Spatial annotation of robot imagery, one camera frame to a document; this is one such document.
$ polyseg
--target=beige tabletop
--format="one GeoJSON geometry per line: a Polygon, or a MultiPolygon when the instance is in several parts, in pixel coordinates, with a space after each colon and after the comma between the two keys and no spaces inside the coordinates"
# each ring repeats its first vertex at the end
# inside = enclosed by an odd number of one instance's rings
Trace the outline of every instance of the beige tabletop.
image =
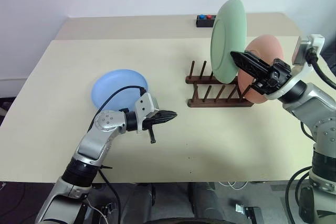
{"type": "MultiPolygon", "coordinates": [[[[290,63],[297,36],[278,39],[290,63]]],[[[55,182],[96,112],[94,82],[124,68],[142,73],[160,109],[178,116],[154,127],[156,144],[148,132],[118,136],[104,162],[113,167],[106,170],[111,182],[281,180],[310,165],[313,142],[279,101],[251,108],[186,105],[193,87],[184,78],[192,60],[196,72],[209,60],[209,45],[209,38],[52,41],[0,127],[0,180],[55,182]]],[[[333,94],[314,72],[304,81],[333,94]]]]}

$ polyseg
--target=plate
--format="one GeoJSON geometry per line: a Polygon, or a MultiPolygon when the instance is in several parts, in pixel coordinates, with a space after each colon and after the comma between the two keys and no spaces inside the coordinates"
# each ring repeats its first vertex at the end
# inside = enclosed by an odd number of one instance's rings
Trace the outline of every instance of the plate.
{"type": "Polygon", "coordinates": [[[246,43],[246,14],[240,0],[227,1],[218,11],[211,36],[211,68],[216,79],[230,83],[238,67],[230,52],[244,52],[246,43]]]}
{"type": "MultiPolygon", "coordinates": [[[[100,108],[104,102],[116,92],[125,86],[141,86],[148,90],[146,79],[140,73],[130,69],[118,69],[104,74],[93,85],[91,98],[94,105],[100,108]]],[[[134,103],[140,97],[139,89],[125,89],[116,94],[111,101],[106,104],[104,110],[118,111],[128,108],[134,110],[134,103]]]]}

